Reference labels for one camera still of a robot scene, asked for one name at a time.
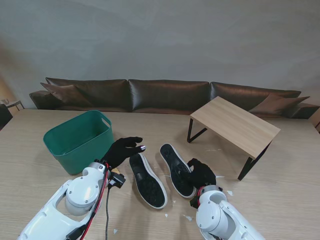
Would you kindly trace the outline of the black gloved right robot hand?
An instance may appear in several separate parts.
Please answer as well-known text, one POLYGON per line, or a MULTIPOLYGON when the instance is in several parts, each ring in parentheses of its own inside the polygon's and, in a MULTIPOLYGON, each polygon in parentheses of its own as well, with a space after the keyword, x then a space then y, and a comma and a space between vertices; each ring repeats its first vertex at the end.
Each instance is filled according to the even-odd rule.
POLYGON ((193 167, 193 170, 186 175, 186 180, 196 189, 217 184, 216 175, 208 165, 196 158, 192 158, 187 165, 193 167))

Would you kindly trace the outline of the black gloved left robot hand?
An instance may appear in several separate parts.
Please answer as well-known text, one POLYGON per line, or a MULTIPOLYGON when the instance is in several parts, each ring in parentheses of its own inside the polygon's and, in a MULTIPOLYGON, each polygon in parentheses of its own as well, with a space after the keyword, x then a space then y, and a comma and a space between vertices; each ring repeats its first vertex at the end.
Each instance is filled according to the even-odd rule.
POLYGON ((143 141, 142 137, 131 136, 120 138, 115 141, 100 162, 108 165, 111 169, 117 168, 127 158, 145 151, 144 145, 138 145, 143 141))

